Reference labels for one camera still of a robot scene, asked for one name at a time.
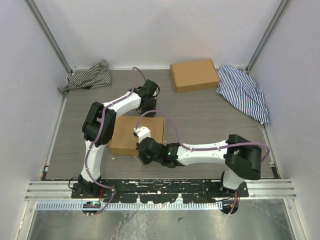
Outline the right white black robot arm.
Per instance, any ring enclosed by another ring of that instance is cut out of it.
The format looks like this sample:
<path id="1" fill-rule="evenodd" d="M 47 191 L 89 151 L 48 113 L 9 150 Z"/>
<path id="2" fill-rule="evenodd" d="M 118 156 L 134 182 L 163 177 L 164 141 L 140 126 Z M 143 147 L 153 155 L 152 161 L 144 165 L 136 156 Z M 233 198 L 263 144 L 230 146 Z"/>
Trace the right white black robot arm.
<path id="1" fill-rule="evenodd" d="M 156 142 L 152 137 L 139 137 L 136 144 L 143 164 L 153 161 L 163 167 L 176 168 L 193 164 L 220 164 L 227 166 L 221 174 L 220 192 L 233 197 L 245 180 L 261 179 L 262 148 L 247 139 L 230 134 L 227 140 L 209 144 Z"/>

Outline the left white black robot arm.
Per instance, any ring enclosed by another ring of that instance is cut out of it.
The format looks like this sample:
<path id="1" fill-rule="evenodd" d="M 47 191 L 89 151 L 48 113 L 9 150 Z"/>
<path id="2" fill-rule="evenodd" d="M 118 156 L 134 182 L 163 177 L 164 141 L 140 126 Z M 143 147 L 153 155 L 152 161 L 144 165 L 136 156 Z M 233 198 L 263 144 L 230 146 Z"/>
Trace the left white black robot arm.
<path id="1" fill-rule="evenodd" d="M 109 102 L 94 102 L 82 126 L 85 140 L 85 157 L 78 184 L 88 198 L 101 191 L 101 162 L 104 149 L 114 134 L 118 117 L 131 110 L 147 113 L 156 109 L 160 87 L 150 79 L 143 86 L 133 87 L 123 96 Z"/>

